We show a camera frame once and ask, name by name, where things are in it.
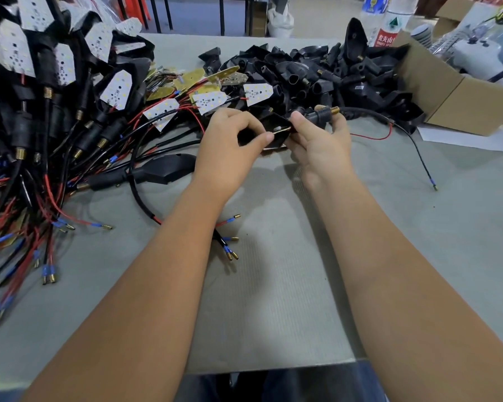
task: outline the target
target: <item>plastic bottle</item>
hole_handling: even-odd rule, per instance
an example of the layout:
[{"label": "plastic bottle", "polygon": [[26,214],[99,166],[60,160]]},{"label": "plastic bottle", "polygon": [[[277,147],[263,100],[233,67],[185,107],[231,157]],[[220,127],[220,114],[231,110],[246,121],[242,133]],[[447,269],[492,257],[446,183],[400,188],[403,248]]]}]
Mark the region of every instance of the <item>plastic bottle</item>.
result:
[{"label": "plastic bottle", "polygon": [[382,26],[372,46],[390,46],[398,33],[406,28],[417,9],[419,0],[390,0],[383,16]]},{"label": "plastic bottle", "polygon": [[362,22],[369,45],[374,43],[382,25],[389,0],[364,0],[359,20]]}]

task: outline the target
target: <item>hand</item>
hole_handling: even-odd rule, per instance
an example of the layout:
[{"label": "hand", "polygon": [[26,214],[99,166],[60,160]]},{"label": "hand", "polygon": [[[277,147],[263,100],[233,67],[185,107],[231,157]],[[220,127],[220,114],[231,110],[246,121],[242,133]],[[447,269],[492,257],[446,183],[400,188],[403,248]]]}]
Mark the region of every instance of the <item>hand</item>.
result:
[{"label": "hand", "polygon": [[[257,136],[240,147],[238,133],[249,127]],[[274,140],[247,111],[221,108],[213,114],[197,153],[193,182],[225,204],[241,186],[261,151]]]},{"label": "hand", "polygon": [[333,134],[313,125],[297,111],[291,114],[291,122],[297,133],[291,134],[285,144],[302,164],[302,180],[311,193],[339,178],[342,172],[353,173],[349,127],[341,114],[333,116]]}]

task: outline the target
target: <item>floor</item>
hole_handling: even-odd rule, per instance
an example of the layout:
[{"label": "floor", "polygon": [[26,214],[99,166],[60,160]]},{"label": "floor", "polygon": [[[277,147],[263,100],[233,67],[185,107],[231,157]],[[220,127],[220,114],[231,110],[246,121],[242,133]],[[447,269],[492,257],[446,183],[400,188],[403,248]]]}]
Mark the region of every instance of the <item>floor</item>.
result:
[{"label": "floor", "polygon": [[[146,0],[151,18],[151,3]],[[347,24],[352,17],[359,17],[362,2],[359,0],[291,0],[290,13],[295,18],[292,36],[311,39],[344,39]],[[169,30],[163,0],[156,0],[156,9],[163,33],[186,35],[220,35],[219,0],[169,0],[174,29]],[[225,35],[245,36],[244,2],[225,0]],[[408,24],[413,29],[422,22],[414,17]],[[155,33],[154,21],[148,21],[146,32]]]}]

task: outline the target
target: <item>pile of cables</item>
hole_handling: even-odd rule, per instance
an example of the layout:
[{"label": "pile of cables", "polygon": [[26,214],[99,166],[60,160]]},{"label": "pile of cables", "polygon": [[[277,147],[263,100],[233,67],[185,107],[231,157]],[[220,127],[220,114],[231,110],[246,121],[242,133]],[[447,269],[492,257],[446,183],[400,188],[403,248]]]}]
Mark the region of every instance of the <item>pile of cables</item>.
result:
[{"label": "pile of cables", "polygon": [[[352,82],[356,64],[347,57],[356,49],[347,43],[291,54],[253,46],[223,64],[216,48],[199,56],[203,68],[183,73],[154,66],[154,45],[134,21],[112,26],[96,12],[79,14],[57,0],[5,3],[0,0],[0,322],[31,271],[40,270],[43,284],[57,282],[54,250],[61,236],[79,224],[112,229],[63,209],[76,192],[128,183],[140,209],[161,224],[137,184],[168,184],[193,172],[194,155],[171,152],[198,145],[217,107],[252,111],[276,134],[270,149],[294,132],[293,110],[319,126],[339,111],[349,118],[370,115],[389,123],[390,133],[396,126],[411,138],[417,110],[408,94],[395,91],[393,69],[406,53],[399,48],[378,54],[379,69],[366,51],[357,51],[359,83]],[[346,73],[337,71],[343,62]],[[382,80],[370,86],[371,75]],[[347,87],[357,84],[381,88],[374,93],[389,103],[353,100],[356,107],[347,107]],[[328,107],[311,108],[317,103]],[[166,136],[177,128],[183,131]],[[239,135],[241,144],[253,138],[249,132]],[[237,237],[215,229],[213,240],[228,260],[238,259],[228,245]]]}]

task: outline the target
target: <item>metal chair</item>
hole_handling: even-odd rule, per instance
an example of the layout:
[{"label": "metal chair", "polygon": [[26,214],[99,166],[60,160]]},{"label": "metal chair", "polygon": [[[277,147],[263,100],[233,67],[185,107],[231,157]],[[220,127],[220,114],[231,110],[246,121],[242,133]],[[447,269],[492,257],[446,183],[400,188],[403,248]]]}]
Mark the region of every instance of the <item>metal chair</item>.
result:
[{"label": "metal chair", "polygon": [[[117,0],[117,3],[119,4],[119,8],[121,10],[121,14],[123,15],[123,18],[127,19],[127,12],[125,10],[125,5],[123,3],[123,0]],[[148,19],[147,19],[147,16],[145,14],[145,10],[144,10],[144,6],[143,6],[143,3],[142,3],[142,0],[138,0],[138,4],[139,4],[139,7],[140,7],[140,11],[141,11],[141,17],[143,18],[143,21],[144,21],[145,29],[149,29]],[[168,16],[169,29],[173,31],[172,15],[169,12],[169,3],[168,3],[168,0],[164,0],[164,5],[166,6],[166,14]],[[161,34],[162,31],[160,29],[160,21],[158,19],[158,11],[156,10],[156,2],[155,2],[155,0],[151,0],[151,8],[153,10],[154,23],[156,25],[156,32],[158,32],[159,34]]]},{"label": "metal chair", "polygon": [[[252,36],[253,29],[253,8],[255,0],[237,0],[245,2],[244,31],[248,29],[248,36]],[[225,35],[224,0],[220,0],[220,34]]]}]

